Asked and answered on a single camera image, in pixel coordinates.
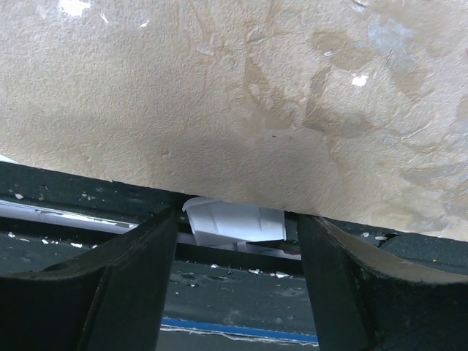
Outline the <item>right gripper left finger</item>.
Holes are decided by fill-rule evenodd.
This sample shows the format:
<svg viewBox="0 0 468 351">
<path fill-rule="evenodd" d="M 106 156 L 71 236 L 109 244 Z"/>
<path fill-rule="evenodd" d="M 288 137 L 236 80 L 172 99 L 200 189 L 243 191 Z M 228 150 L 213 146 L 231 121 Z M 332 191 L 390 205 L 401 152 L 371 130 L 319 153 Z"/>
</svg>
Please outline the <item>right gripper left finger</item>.
<svg viewBox="0 0 468 351">
<path fill-rule="evenodd" d="M 38 272 L 1 278 L 3 350 L 155 350 L 178 225 L 163 208 Z"/>
</svg>

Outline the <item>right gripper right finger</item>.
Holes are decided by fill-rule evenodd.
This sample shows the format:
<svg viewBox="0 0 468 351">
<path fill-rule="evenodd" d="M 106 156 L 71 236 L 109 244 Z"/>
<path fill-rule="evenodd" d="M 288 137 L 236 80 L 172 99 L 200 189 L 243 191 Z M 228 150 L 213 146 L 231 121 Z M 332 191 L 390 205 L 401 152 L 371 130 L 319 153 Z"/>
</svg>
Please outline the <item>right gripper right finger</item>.
<svg viewBox="0 0 468 351">
<path fill-rule="evenodd" d="M 321 350 L 465 350 L 467 244 L 415 233 L 379 246 L 298 218 Z"/>
</svg>

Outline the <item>white battery cover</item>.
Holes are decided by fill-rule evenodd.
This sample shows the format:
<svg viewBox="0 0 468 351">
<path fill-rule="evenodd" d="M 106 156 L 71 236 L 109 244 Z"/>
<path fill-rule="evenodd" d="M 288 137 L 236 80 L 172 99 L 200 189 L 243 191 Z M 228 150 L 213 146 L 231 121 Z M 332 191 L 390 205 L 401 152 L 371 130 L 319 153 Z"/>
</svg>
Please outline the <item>white battery cover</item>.
<svg viewBox="0 0 468 351">
<path fill-rule="evenodd" d="M 284 241 L 287 238 L 282 210 L 193 197 L 184 203 L 182 211 L 186 213 L 198 246 Z"/>
</svg>

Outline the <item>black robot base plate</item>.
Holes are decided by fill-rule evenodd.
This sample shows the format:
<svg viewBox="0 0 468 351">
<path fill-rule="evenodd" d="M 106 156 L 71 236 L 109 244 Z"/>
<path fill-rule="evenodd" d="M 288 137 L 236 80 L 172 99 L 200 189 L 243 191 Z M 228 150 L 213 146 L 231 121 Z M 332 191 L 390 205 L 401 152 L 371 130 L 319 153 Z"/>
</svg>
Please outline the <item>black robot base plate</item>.
<svg viewBox="0 0 468 351">
<path fill-rule="evenodd" d="M 71 260 L 171 208 L 178 236 L 155 350 L 321 350 L 298 240 L 304 214 L 284 212 L 284 241 L 198 246 L 189 199 L 2 162 L 1 278 Z M 326 220 L 374 246 L 403 234 Z"/>
</svg>

